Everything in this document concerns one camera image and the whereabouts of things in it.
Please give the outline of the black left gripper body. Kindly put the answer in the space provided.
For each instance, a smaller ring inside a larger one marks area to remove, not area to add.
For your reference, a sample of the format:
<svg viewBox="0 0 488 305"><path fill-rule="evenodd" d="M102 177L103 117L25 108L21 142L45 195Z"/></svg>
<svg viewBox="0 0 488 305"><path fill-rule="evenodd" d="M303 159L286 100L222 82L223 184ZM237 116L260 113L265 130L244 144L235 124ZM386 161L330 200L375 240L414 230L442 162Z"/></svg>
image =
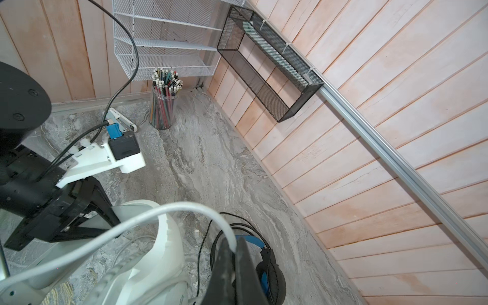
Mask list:
<svg viewBox="0 0 488 305"><path fill-rule="evenodd" d="M33 182L18 172L1 169L1 208L22 220L5 242L10 250L20 251L31 241L47 241L67 226L80 226L86 221L84 209L88 200L84 180L60 189L52 179Z"/></svg>

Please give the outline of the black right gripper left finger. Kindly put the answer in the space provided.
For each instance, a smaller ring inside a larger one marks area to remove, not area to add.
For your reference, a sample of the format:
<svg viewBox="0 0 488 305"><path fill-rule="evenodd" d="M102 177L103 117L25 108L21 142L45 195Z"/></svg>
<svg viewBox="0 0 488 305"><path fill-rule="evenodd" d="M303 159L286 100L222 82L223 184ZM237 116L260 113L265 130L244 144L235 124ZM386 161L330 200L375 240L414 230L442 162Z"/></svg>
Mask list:
<svg viewBox="0 0 488 305"><path fill-rule="evenodd" d="M234 254L227 240L222 240L202 305L235 304L234 275Z"/></svg>

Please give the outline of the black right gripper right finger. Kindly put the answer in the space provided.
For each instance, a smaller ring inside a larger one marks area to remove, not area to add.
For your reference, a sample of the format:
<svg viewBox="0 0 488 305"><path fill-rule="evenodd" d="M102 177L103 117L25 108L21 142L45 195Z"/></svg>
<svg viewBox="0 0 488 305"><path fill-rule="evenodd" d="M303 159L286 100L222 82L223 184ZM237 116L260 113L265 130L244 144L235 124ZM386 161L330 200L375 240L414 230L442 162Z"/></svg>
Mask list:
<svg viewBox="0 0 488 305"><path fill-rule="evenodd" d="M252 262L247 242L244 238L237 239L234 254L235 268L235 304L258 305L269 304L265 296L257 272Z"/></svg>

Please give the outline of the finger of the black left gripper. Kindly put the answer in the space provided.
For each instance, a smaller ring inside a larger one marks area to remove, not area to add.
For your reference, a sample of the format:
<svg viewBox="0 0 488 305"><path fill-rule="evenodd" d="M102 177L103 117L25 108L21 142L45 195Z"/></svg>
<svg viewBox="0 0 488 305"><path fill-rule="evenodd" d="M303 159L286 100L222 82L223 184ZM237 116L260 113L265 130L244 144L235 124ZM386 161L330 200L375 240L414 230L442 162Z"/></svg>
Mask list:
<svg viewBox="0 0 488 305"><path fill-rule="evenodd" d="M109 226L108 228L67 226L62 228L59 233L56 233L54 237L49 239L49 242L56 243L63 241L94 239L111 229L113 229L113 226Z"/></svg>
<svg viewBox="0 0 488 305"><path fill-rule="evenodd" d="M89 214L96 212L101 216L111 227L117 226L121 223L118 216L113 211L113 205L110 202L107 194L104 191L101 183L94 177L88 177L83 181L86 191L82 191L84 199L88 200L88 205L83 213Z"/></svg>

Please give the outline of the white headphones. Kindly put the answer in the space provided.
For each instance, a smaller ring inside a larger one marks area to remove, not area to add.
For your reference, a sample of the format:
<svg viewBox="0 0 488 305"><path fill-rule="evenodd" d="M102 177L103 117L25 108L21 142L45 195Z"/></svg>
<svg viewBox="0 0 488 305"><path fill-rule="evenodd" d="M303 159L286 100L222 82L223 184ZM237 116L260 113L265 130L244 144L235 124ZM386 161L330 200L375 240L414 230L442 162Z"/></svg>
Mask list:
<svg viewBox="0 0 488 305"><path fill-rule="evenodd" d="M156 224L150 248L131 255L110 255L113 265L95 284L84 304L188 304L190 278L179 226L172 212L199 212L189 202L158 205L135 200L115 207L122 223L95 240L56 243L25 271L1 281L1 304L41 304L50 291L65 282L96 251L124 232Z"/></svg>

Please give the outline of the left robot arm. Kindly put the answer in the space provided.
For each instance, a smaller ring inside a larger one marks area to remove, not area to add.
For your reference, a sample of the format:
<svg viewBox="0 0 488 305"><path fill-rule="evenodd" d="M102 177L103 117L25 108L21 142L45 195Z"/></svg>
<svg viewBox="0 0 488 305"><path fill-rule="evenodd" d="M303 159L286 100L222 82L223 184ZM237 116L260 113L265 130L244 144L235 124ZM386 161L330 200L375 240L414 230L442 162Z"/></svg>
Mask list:
<svg viewBox="0 0 488 305"><path fill-rule="evenodd" d="M76 138L81 151L71 142L53 161L39 156L23 142L51 111L50 98L37 81L1 64L1 208L21 218L5 242L14 251L35 239L56 243L101 235L101 229L85 226L91 212L110 227L119 225L95 175L144 164L133 129L121 131L106 116Z"/></svg>

